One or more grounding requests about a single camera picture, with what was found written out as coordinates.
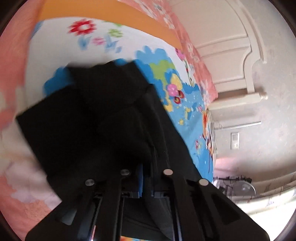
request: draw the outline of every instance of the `wall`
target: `wall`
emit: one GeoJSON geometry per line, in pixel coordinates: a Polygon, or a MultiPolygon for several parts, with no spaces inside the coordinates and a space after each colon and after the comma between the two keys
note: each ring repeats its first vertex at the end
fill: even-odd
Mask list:
{"type": "Polygon", "coordinates": [[[296,170],[296,38],[268,0],[241,0],[255,20],[268,51],[267,64],[252,70],[256,91],[267,101],[212,111],[215,127],[262,121],[262,125],[216,131],[215,175],[246,175],[267,180],[296,170]],[[239,150],[230,133],[240,131],[239,150]]]}

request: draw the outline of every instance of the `wooden bed frame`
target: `wooden bed frame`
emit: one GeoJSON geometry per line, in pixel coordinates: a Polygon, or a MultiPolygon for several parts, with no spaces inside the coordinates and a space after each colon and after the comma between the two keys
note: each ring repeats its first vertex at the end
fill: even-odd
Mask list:
{"type": "Polygon", "coordinates": [[[266,93],[255,92],[252,79],[253,64],[258,60],[266,63],[265,46],[254,20],[240,1],[169,0],[169,3],[219,93],[218,99],[209,105],[210,110],[268,98],[266,93]]]}

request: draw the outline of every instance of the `folded black fabric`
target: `folded black fabric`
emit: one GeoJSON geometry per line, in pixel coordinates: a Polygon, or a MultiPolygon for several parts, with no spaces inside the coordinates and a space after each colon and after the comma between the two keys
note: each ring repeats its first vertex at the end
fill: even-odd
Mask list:
{"type": "MultiPolygon", "coordinates": [[[[143,163],[157,181],[166,168],[190,180],[200,174],[153,85],[134,63],[68,67],[66,87],[17,117],[47,180],[63,200],[89,178],[104,180],[127,164],[143,163]]],[[[145,173],[143,198],[127,199],[122,235],[172,240],[167,200],[151,197],[145,173]]]]}

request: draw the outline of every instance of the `pink blanket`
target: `pink blanket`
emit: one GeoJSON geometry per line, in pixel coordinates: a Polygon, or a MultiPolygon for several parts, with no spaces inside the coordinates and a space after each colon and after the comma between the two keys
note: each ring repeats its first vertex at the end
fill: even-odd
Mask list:
{"type": "MultiPolygon", "coordinates": [[[[217,98],[209,71],[169,4],[165,0],[120,1],[175,29],[183,48],[180,55],[186,56],[188,67],[195,71],[195,79],[205,103],[209,104],[217,98]]],[[[21,143],[9,143],[10,137],[21,139],[17,136],[19,132],[16,131],[17,126],[13,120],[18,110],[26,105],[23,88],[28,43],[43,2],[44,0],[28,0],[9,22],[0,38],[0,210],[22,240],[27,232],[60,202],[52,190],[38,190],[40,183],[46,180],[40,178],[43,177],[40,175],[41,169],[33,171],[29,168],[30,161],[33,160],[24,160],[30,150],[22,148],[21,143]],[[2,142],[7,136],[9,137],[5,143],[2,142]],[[22,178],[18,180],[12,176],[15,173],[22,178]],[[27,182],[26,190],[18,189],[19,181],[23,184],[23,180],[27,182]]]]}

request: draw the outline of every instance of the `light switch plate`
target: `light switch plate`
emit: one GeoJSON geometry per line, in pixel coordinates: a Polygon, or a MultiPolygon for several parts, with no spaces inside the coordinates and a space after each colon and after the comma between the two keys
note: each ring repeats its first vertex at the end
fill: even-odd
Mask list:
{"type": "Polygon", "coordinates": [[[231,147],[230,149],[239,148],[239,132],[231,132],[231,147]]]}

